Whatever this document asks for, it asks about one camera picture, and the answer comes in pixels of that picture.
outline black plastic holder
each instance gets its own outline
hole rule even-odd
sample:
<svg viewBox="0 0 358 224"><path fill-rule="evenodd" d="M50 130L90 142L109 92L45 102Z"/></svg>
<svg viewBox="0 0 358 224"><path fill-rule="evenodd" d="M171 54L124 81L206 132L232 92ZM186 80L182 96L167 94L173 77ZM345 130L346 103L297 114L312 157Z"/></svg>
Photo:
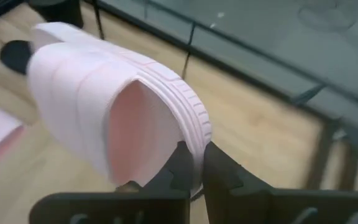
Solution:
<svg viewBox="0 0 358 224"><path fill-rule="evenodd" d="M49 195L34 205L30 224L189 223L189 159L186 144L179 142L164 168L138 192ZM204 155L203 185L211 224L358 223L358 192L276 189L213 142Z"/></svg>

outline wooden floor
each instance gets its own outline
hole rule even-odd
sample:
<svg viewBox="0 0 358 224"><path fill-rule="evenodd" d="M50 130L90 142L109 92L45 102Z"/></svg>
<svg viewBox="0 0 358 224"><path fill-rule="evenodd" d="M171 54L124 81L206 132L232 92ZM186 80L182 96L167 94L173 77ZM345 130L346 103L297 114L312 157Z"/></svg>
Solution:
<svg viewBox="0 0 358 224"><path fill-rule="evenodd" d="M97 35L92 10L82 6L85 30ZM102 13L108 41L147 55L182 72L185 53L113 16ZM0 48L29 39L29 29L42 19L25 5L0 18ZM190 58L186 81L206 105L213 141L238 163L276 187L301 187L316 146L321 123L207 63ZM0 108L29 128L0 163L0 224L27 223L31 206L55 192L113 191L89 164L56 142L39 120L25 77L0 64ZM341 161L337 146L323 187L336 182ZM203 198L191 205L191 222L208 223Z"/></svg>

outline glass table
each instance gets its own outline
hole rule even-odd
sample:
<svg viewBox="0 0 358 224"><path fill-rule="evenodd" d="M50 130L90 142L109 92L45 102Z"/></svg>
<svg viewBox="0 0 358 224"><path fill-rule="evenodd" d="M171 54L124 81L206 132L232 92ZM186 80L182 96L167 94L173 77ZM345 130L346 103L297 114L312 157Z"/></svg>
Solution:
<svg viewBox="0 0 358 224"><path fill-rule="evenodd" d="M289 99L358 126L358 1L100 0Z"/></svg>

